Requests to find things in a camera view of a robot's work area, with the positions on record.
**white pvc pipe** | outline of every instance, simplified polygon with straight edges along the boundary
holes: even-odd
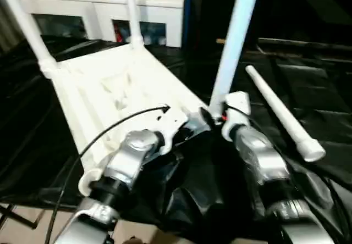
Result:
[[[14,14],[18,25],[21,27],[22,32],[26,36],[28,43],[30,44],[35,56],[39,62],[52,63],[54,62],[53,57],[50,55],[48,49],[46,48],[42,38],[40,37],[40,32],[34,19],[30,14],[26,13],[19,0],[6,0],[9,8]]]
[[[255,70],[252,65],[246,67],[247,73],[252,78],[254,84],[264,96],[265,100],[274,111],[288,134],[294,140],[298,152],[303,156],[306,162],[314,162],[325,156],[325,150],[320,143],[311,138],[305,129],[299,124],[296,118],[291,114],[287,107],[277,97],[277,95],[268,86],[266,81]]]
[[[131,44],[134,48],[143,46],[144,42],[139,24],[139,11],[136,0],[127,0],[127,8],[130,18]]]
[[[236,0],[232,11],[226,43],[222,52],[209,109],[220,118],[225,95],[230,91],[256,0]]]

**wire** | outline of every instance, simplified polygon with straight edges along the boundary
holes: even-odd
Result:
[[[281,149],[276,145],[276,143],[274,143],[272,141],[272,139],[270,139],[270,137],[265,133],[265,131],[263,130],[263,127],[257,122],[255,121],[251,116],[249,116],[248,114],[244,113],[242,110],[238,109],[238,108],[235,108],[235,107],[232,107],[232,106],[227,106],[228,108],[230,109],[233,109],[235,111],[237,111],[238,113],[242,114],[243,116],[247,117],[252,123],[253,125],[258,129],[258,131],[262,132],[270,141],[271,144],[273,144],[273,147],[278,151],[278,153],[282,156],[284,156],[285,154],[281,151]],[[329,179],[326,179],[325,177],[323,177],[322,175],[320,174],[317,174],[315,173],[323,182],[324,184],[326,184],[326,186],[329,188],[329,190],[331,191],[331,196],[333,198],[333,201],[334,203],[336,203],[340,210],[342,211],[343,213],[343,216],[344,216],[344,220],[346,221],[346,224],[347,224],[347,228],[348,228],[348,238],[350,238],[351,234],[352,234],[352,225],[351,225],[351,222],[350,222],[350,219],[349,219],[349,216],[348,216],[348,211],[347,211],[347,208],[345,206],[345,204],[343,203],[342,199],[339,197],[339,194],[337,193],[337,191],[335,190],[335,188],[333,187],[332,183],[331,183],[331,180]],[[339,219],[340,219],[340,222],[342,221],[340,215],[340,213],[338,212],[337,215],[339,216]]]
[[[60,203],[61,203],[61,200],[62,200],[62,197],[65,193],[65,190],[66,190],[66,187],[67,187],[67,184],[70,180],[70,177],[73,173],[73,170],[75,168],[75,166],[77,165],[77,163],[79,162],[79,160],[81,159],[81,157],[90,149],[90,147],[92,147],[94,145],[94,143],[99,140],[99,138],[101,138],[105,133],[109,132],[111,129],[113,129],[114,127],[120,125],[121,123],[125,122],[126,120],[129,120],[135,116],[138,116],[138,115],[141,115],[141,114],[144,114],[144,113],[147,113],[147,112],[151,112],[151,111],[155,111],[155,110],[167,110],[169,109],[169,107],[167,106],[163,106],[163,107],[155,107],[155,108],[149,108],[149,109],[144,109],[144,110],[141,110],[139,112],[136,112],[132,115],[129,115],[128,117],[122,119],[122,120],[119,120],[118,122],[112,124],[110,127],[108,127],[107,129],[103,130],[102,132],[100,132],[84,149],[81,153],[78,154],[77,158],[75,159],[74,163],[72,164],[69,172],[68,172],[68,175],[65,179],[65,182],[61,188],[61,192],[60,192],[60,196],[56,202],[56,205],[55,205],[55,208],[53,210],[53,214],[51,216],[51,219],[50,219],[50,223],[49,223],[49,226],[48,226],[48,230],[47,230],[47,233],[46,233],[46,238],[45,238],[45,244],[50,244],[50,238],[51,238],[51,234],[52,234],[52,231],[53,231],[53,227],[54,227],[54,223],[55,223],[55,219],[56,219],[56,215],[57,215],[57,212],[59,210],[59,206],[60,206]]]

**black plastic sheet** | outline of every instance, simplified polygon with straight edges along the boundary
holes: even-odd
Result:
[[[56,60],[118,46],[117,43],[45,37]],[[189,89],[210,100],[221,51],[185,53],[150,47]],[[245,74],[252,64],[300,120],[319,139],[327,155],[306,165],[291,139]],[[349,238],[352,217],[352,89],[350,65],[313,59],[269,58],[244,53],[232,91],[250,95],[251,115],[288,158],[295,180],[329,232],[341,243]],[[40,73],[27,43],[0,59],[0,201],[51,208],[77,151],[51,82]],[[244,166],[218,130],[184,143],[143,169],[124,219],[151,223],[197,243],[228,243],[235,237],[265,239],[267,225],[254,221]],[[62,208],[80,202],[76,167]],[[341,204],[321,181],[332,179]]]

